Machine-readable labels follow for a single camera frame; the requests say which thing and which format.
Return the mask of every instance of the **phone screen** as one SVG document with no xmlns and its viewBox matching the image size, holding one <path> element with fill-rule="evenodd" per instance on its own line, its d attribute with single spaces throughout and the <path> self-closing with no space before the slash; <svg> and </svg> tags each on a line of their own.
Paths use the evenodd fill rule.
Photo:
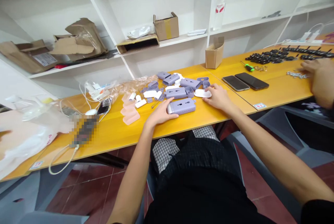
<svg viewBox="0 0 334 224">
<path fill-rule="evenodd" d="M 250 85 L 253 89 L 263 89 L 269 87 L 268 83 L 265 83 L 264 81 L 259 80 L 258 78 L 255 78 L 248 73 L 236 74 L 236 77 Z"/>
<path fill-rule="evenodd" d="M 236 91 L 249 89 L 249 86 L 247 84 L 243 83 L 241 80 L 233 75 L 223 77 L 223 81 L 229 84 Z"/>
</svg>

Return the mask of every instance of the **person's left hand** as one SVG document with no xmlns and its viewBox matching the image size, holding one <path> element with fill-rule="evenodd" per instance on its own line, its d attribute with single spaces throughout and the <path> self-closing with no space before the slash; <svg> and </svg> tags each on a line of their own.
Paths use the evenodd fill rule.
<svg viewBox="0 0 334 224">
<path fill-rule="evenodd" d="M 157 124 L 164 123 L 165 121 L 171 119 L 176 119 L 178 117 L 178 114 L 167 113 L 167 106 L 173 99 L 174 97 L 160 103 L 153 111 L 153 113 L 148 117 L 145 124 L 150 127 L 155 127 Z"/>
</svg>

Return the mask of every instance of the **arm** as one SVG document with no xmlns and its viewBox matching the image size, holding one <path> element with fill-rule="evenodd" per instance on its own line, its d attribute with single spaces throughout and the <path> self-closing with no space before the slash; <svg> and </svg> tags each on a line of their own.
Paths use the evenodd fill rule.
<svg viewBox="0 0 334 224">
<path fill-rule="evenodd" d="M 317 103 L 326 109 L 333 109 L 334 63 L 328 59 L 304 61 L 302 67 L 313 74 L 312 93 Z"/>
<path fill-rule="evenodd" d="M 157 124 L 175 119 L 177 114 L 167 114 L 167 105 L 174 98 L 160 103 L 146 120 L 136 149 L 125 171 L 118 190 L 115 206 L 107 224 L 134 223 L 139 214 L 140 204 L 145 189 L 147 171 L 149 169 L 151 142 L 154 128 Z"/>
<path fill-rule="evenodd" d="M 334 202 L 333 191 L 312 169 L 246 116 L 230 101 L 226 90 L 217 84 L 211 85 L 207 90 L 212 97 L 203 100 L 232 118 L 261 161 L 302 205 L 314 199 Z"/>
</svg>

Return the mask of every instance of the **red tile floor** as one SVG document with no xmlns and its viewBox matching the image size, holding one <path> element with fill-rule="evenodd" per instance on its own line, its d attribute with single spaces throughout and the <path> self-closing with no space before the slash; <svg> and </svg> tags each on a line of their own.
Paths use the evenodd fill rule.
<svg viewBox="0 0 334 224">
<path fill-rule="evenodd" d="M 226 132 L 232 132 L 233 125 Z M 110 153 L 130 160 L 135 146 L 125 147 Z M 261 175 L 246 156 L 237 148 L 248 198 L 258 212 L 277 224 L 296 223 Z M 334 190 L 334 163 L 317 167 L 314 171 Z M 89 215 L 85 224 L 105 224 L 115 204 L 118 188 L 125 169 L 107 166 L 75 165 L 59 189 L 47 211 L 74 215 Z M 152 202 L 147 189 L 144 191 L 145 213 Z"/>
</svg>

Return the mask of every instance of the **power strip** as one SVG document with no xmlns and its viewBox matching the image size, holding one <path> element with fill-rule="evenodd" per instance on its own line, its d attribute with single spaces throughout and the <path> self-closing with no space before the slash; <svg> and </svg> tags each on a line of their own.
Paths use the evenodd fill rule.
<svg viewBox="0 0 334 224">
<path fill-rule="evenodd" d="M 298 40 L 291 40 L 287 42 L 283 42 L 281 45 L 287 46 L 321 46 L 322 40 L 314 40 L 312 42 L 307 42 L 307 41 L 298 41 Z"/>
</svg>

